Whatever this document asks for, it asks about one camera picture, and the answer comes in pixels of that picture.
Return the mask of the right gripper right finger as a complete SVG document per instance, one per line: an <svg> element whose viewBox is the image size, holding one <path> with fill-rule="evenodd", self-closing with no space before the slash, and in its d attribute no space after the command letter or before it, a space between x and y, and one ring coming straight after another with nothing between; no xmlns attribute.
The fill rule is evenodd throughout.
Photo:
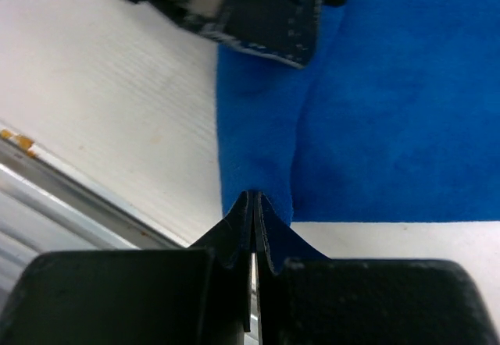
<svg viewBox="0 0 500 345"><path fill-rule="evenodd" d="M254 197L262 344L496 344L470 275L442 259L333 259Z"/></svg>

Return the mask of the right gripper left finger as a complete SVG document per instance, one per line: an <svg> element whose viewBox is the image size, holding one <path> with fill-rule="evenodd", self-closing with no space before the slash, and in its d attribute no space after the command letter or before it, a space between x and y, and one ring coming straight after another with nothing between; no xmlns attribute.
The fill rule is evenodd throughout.
<svg viewBox="0 0 500 345"><path fill-rule="evenodd" d="M241 344L251 328L254 195L190 247L59 251L23 271L4 344Z"/></svg>

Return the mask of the grey towel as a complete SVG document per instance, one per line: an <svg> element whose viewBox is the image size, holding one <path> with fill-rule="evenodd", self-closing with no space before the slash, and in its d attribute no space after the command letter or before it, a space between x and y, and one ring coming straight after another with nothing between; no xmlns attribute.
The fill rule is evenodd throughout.
<svg viewBox="0 0 500 345"><path fill-rule="evenodd" d="M348 0L304 69L218 52L222 208L285 221L499 217L499 0Z"/></svg>

